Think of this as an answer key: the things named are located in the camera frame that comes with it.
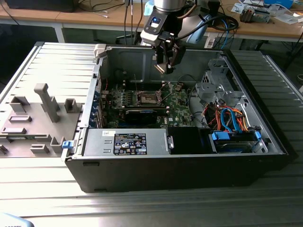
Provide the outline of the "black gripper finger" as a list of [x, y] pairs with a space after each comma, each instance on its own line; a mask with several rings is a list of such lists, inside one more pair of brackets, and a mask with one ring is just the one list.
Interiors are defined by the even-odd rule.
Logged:
[[174, 67], [181, 63], [184, 54], [185, 54], [186, 48], [184, 46], [180, 46], [177, 44], [174, 44], [172, 46], [169, 46], [165, 50], [165, 59], [166, 59], [166, 74], [171, 74], [174, 70]]
[[166, 42], [159, 41], [155, 46], [155, 56], [156, 56], [156, 65], [166, 66], [167, 64], [167, 52], [166, 52]]

